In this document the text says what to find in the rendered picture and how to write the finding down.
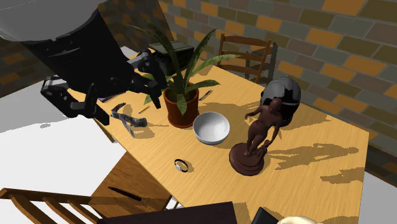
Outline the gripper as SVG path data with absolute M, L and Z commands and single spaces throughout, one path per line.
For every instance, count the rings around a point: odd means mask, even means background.
M 68 118 L 83 115 L 109 125 L 109 115 L 97 105 L 98 96 L 107 97 L 126 90 L 145 93 L 157 109 L 159 97 L 167 88 L 162 68 L 150 50 L 127 61 L 99 11 L 67 36 L 22 44 L 58 76 L 48 76 L 41 95 Z M 135 73 L 134 69 L 146 76 Z M 68 88 L 87 93 L 76 100 Z

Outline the dark purple book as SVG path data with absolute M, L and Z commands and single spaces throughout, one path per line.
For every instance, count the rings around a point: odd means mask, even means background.
M 110 95 L 108 97 L 98 97 L 98 100 L 100 100 L 101 102 L 106 102 L 106 101 L 109 101 L 109 100 L 115 98 L 116 96 L 119 96 L 119 95 L 122 95 L 122 94 L 124 94 L 124 92 L 122 92 L 120 94 L 116 94 L 116 95 Z

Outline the grey folding tool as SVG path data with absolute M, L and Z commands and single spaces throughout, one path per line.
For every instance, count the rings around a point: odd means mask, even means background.
M 148 125 L 147 119 L 145 118 L 134 118 L 129 115 L 121 114 L 118 110 L 126 105 L 125 102 L 116 105 L 111 110 L 111 117 L 120 120 L 124 127 L 128 130 L 132 137 L 135 137 L 133 127 L 146 127 Z

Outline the potted plant in terracotta pot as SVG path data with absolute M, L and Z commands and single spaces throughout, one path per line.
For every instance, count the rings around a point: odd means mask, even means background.
M 167 88 L 165 89 L 164 99 L 168 105 L 173 104 L 176 108 L 175 112 L 169 111 L 169 122 L 176 127 L 185 128 L 193 125 L 193 120 L 198 116 L 197 106 L 189 106 L 189 100 L 187 99 L 189 95 L 193 92 L 195 95 L 193 97 L 193 101 L 197 100 L 198 97 L 198 89 L 202 87 L 213 87 L 218 85 L 219 83 L 215 80 L 204 80 L 195 84 L 189 84 L 190 78 L 198 73 L 203 68 L 220 62 L 225 59 L 237 58 L 236 54 L 226 54 L 215 56 L 203 63 L 199 66 L 196 65 L 199 55 L 202 53 L 203 49 L 207 46 L 207 42 L 213 35 L 213 31 L 209 32 L 203 40 L 200 42 L 196 50 L 193 52 L 191 59 L 188 61 L 188 65 L 186 68 L 185 74 L 181 74 L 181 67 L 179 65 L 179 60 L 176 55 L 176 51 L 172 46 L 169 39 L 165 36 L 165 34 L 158 29 L 156 25 L 151 23 L 150 21 L 145 21 L 148 26 L 143 31 L 150 36 L 157 39 L 160 44 L 165 48 L 168 53 L 168 56 L 172 60 L 172 65 L 176 70 L 176 74 L 171 76 L 169 80 L 167 80 Z

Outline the black box-shaped appliance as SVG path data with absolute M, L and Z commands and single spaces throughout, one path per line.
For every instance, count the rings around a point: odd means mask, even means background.
M 172 47 L 176 53 L 180 70 L 183 71 L 187 68 L 187 65 L 194 53 L 194 47 L 187 45 L 180 41 L 171 41 Z M 175 67 L 172 63 L 172 59 L 160 43 L 150 44 L 149 47 L 154 50 L 153 55 L 164 72 L 164 75 L 171 76 L 176 73 Z

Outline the wooden chair with slatted back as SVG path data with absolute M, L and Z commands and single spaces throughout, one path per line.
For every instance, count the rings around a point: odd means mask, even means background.
M 136 201 L 110 190 L 112 186 L 140 196 Z M 128 152 L 126 152 L 91 196 L 3 188 L 0 199 L 9 199 L 34 224 L 57 224 L 33 204 L 44 202 L 68 224 L 97 224 L 101 218 L 163 211 L 172 195 Z

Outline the long black pen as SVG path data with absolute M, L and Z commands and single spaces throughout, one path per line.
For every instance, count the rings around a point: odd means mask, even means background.
M 140 196 L 134 195 L 133 193 L 126 192 L 124 190 L 121 190 L 119 188 L 115 188 L 115 187 L 112 187 L 112 186 L 109 186 L 108 188 L 110 190 L 114 191 L 114 192 L 120 193 L 120 194 L 122 194 L 124 196 L 127 196 L 127 197 L 129 197 L 131 199 L 134 199 L 136 201 L 142 201 L 142 198 Z

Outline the white bowl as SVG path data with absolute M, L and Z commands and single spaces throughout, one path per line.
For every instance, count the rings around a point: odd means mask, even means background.
M 196 138 L 204 144 L 222 143 L 230 132 L 230 123 L 222 114 L 205 112 L 193 121 L 193 132 Z

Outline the wooden ladder-back chair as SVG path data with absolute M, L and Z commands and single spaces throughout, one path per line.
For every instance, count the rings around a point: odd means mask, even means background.
M 253 52 L 224 51 L 225 43 L 238 43 L 242 45 L 257 46 L 258 49 Z M 272 81 L 274 74 L 275 62 L 277 58 L 278 45 L 271 39 L 264 41 L 258 38 L 247 38 L 243 36 L 226 36 L 224 33 L 220 36 L 219 55 L 238 55 L 238 59 L 245 60 L 244 66 L 217 63 L 219 68 L 229 71 L 240 72 L 244 74 L 255 75 L 255 83 L 259 83 L 263 71 L 268 71 L 268 77 L 264 77 L 264 82 Z

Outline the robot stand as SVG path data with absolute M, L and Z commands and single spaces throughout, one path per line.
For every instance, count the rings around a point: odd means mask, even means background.
M 237 224 L 232 202 L 99 219 L 97 224 Z

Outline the brown human figure statue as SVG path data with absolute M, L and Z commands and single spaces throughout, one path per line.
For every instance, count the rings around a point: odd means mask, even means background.
M 267 148 L 278 135 L 283 121 L 279 112 L 281 106 L 282 100 L 274 98 L 269 106 L 259 106 L 245 115 L 245 119 L 257 114 L 259 117 L 249 126 L 247 142 L 238 143 L 230 150 L 229 162 L 235 171 L 244 176 L 255 176 L 261 172 Z

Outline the grey and black helmet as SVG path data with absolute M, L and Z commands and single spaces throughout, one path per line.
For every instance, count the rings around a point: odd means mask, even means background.
M 291 123 L 296 110 L 300 105 L 301 89 L 298 83 L 288 77 L 272 80 L 261 93 L 260 105 L 269 106 L 273 98 L 280 98 L 282 106 L 279 110 L 283 122 L 281 127 Z

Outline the wooden table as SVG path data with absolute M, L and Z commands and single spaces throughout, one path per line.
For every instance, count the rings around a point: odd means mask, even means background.
M 200 112 L 215 111 L 230 123 L 220 144 L 201 143 L 191 129 L 173 127 L 167 109 L 144 105 L 145 96 L 127 92 L 102 107 L 119 103 L 129 114 L 145 117 L 149 126 L 132 137 L 119 120 L 106 130 L 185 207 L 231 201 L 238 224 L 250 224 L 259 207 L 276 218 L 307 216 L 323 224 L 358 224 L 363 189 L 368 132 L 304 104 L 292 122 L 279 131 L 268 147 L 263 170 L 243 176 L 229 162 L 233 145 L 247 139 L 251 121 L 246 113 L 259 105 L 262 87 L 216 66 L 192 77 L 192 82 L 216 80 L 202 88 Z M 178 171 L 175 159 L 184 160 L 188 172 Z

